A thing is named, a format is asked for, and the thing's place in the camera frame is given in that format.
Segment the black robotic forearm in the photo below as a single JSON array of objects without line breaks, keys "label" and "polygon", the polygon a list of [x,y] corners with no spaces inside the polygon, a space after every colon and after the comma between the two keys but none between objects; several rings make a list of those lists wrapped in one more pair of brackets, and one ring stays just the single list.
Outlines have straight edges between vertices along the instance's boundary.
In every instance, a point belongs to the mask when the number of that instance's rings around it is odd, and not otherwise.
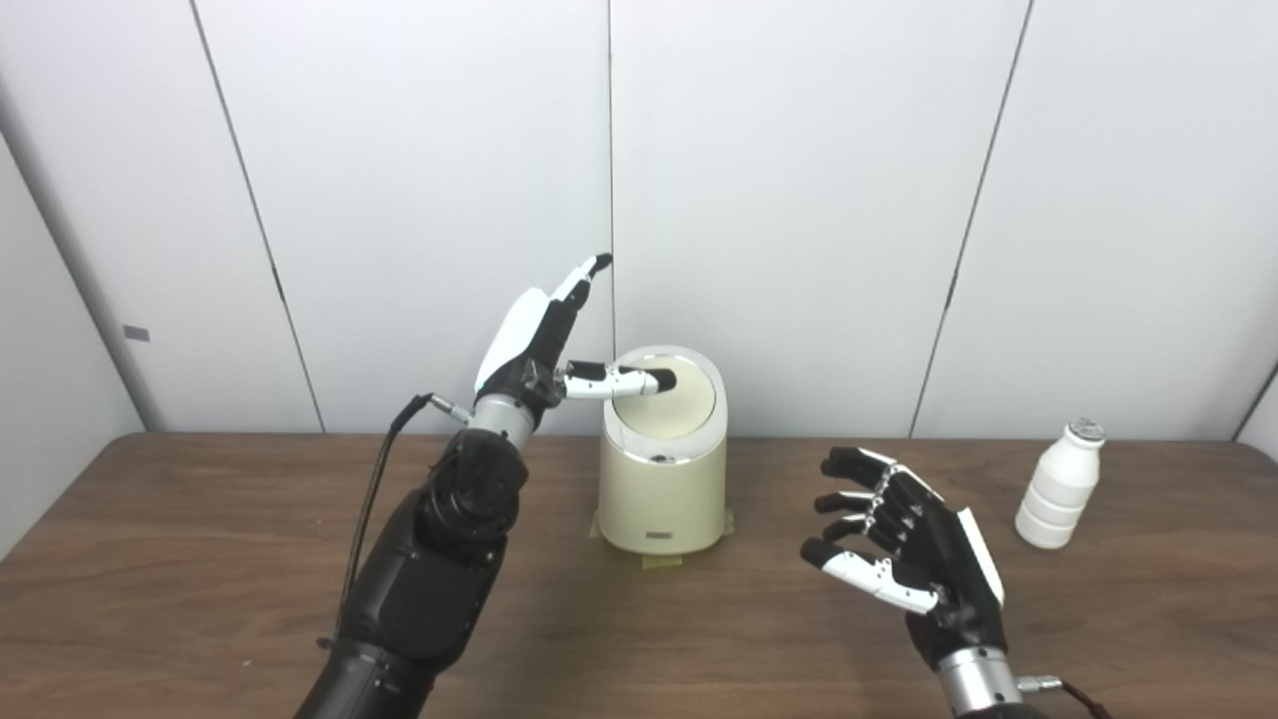
[{"label": "black robotic forearm", "polygon": [[500,434],[454,435],[387,521],[296,719],[413,719],[465,650],[497,579],[528,471]]}]

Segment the robot finger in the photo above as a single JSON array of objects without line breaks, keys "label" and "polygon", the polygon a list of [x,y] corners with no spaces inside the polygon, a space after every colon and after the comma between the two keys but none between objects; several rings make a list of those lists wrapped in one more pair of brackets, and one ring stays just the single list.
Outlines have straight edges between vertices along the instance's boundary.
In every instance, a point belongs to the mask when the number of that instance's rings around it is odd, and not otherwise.
[{"label": "robot finger", "polygon": [[875,489],[883,480],[883,473],[892,465],[891,457],[856,447],[836,447],[829,451],[829,457],[820,464],[820,474],[827,478],[852,480],[866,489]]},{"label": "robot finger", "polygon": [[901,548],[905,547],[905,540],[909,539],[907,535],[886,529],[878,522],[870,525],[870,527],[865,530],[865,536],[868,536],[874,544],[883,548],[883,552],[887,552],[892,557],[901,556]]},{"label": "robot finger", "polygon": [[923,502],[906,489],[902,483],[888,480],[887,485],[883,487],[881,497],[883,498],[882,510],[909,525],[923,517],[927,510]]},{"label": "robot finger", "polygon": [[896,544],[904,545],[905,541],[910,539],[910,531],[912,527],[897,517],[892,517],[889,513],[883,512],[882,506],[879,507],[879,511],[870,515],[870,517],[874,521],[869,525],[878,529],[883,536],[895,538]]},{"label": "robot finger", "polygon": [[892,488],[893,485],[896,485],[896,489],[900,493],[909,497],[923,510],[944,504],[944,499],[905,465],[897,465],[892,469],[892,473],[884,483],[883,492],[887,493],[887,488]]},{"label": "robot finger", "polygon": [[849,515],[822,530],[820,536],[826,541],[838,541],[851,535],[863,534],[864,531],[865,515]]},{"label": "robot finger", "polygon": [[900,585],[887,559],[845,552],[837,544],[818,539],[805,541],[799,554],[822,572],[907,612],[927,614],[937,605],[935,593]]},{"label": "robot finger", "polygon": [[813,507],[818,515],[829,515],[831,512],[868,512],[873,502],[874,493],[872,492],[836,492],[835,494],[818,497],[813,502]]}]

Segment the robotic hand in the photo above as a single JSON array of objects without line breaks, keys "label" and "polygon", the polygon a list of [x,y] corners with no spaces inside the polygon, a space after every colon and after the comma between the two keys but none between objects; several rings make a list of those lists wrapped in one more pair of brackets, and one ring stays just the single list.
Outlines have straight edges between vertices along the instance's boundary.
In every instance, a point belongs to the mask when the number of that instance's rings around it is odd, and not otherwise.
[{"label": "robotic hand", "polygon": [[[803,545],[803,558],[875,599],[906,610],[910,640],[941,678],[960,719],[1042,719],[1021,701],[1007,665],[1003,584],[970,510],[955,512],[891,457],[835,448],[822,474],[864,492],[817,498],[820,513],[847,512]],[[891,558],[833,544],[869,538]]]},{"label": "robotic hand", "polygon": [[590,257],[553,294],[534,287],[515,301],[481,364],[473,412],[426,396],[392,423],[366,508],[390,443],[418,410],[433,405],[466,428],[387,520],[349,586],[327,664],[295,719],[415,718],[435,678],[465,650],[497,579],[528,481],[520,452],[542,415],[565,398],[675,387],[670,370],[556,369],[590,280],[611,262],[611,254]]}]

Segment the brown tabletop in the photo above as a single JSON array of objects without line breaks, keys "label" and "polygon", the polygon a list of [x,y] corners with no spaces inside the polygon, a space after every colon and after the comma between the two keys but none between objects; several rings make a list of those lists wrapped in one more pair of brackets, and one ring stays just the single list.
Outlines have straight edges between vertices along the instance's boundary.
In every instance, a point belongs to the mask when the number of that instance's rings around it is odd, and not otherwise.
[{"label": "brown tabletop", "polygon": [[[325,654],[380,438],[134,435],[0,564],[0,715],[291,716]],[[735,441],[736,534],[640,568],[589,539],[598,441],[535,438],[510,552],[427,716],[944,718],[901,613],[799,559],[835,441]],[[842,441],[840,444],[856,444]],[[1278,467],[1232,444],[1113,443],[1074,543],[1012,516],[1043,443],[866,443],[970,504],[1013,670],[1118,719],[1278,715]],[[377,521],[440,438],[400,441]],[[1063,696],[1033,702],[1085,716]]]}]

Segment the small label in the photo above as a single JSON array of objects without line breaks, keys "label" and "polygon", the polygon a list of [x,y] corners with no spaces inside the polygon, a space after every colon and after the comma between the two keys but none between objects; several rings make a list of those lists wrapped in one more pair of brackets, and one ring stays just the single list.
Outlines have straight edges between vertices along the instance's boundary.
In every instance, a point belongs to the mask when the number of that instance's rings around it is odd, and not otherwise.
[{"label": "small label", "polygon": [[146,327],[134,327],[133,324],[124,324],[124,338],[151,341],[151,329]]}]

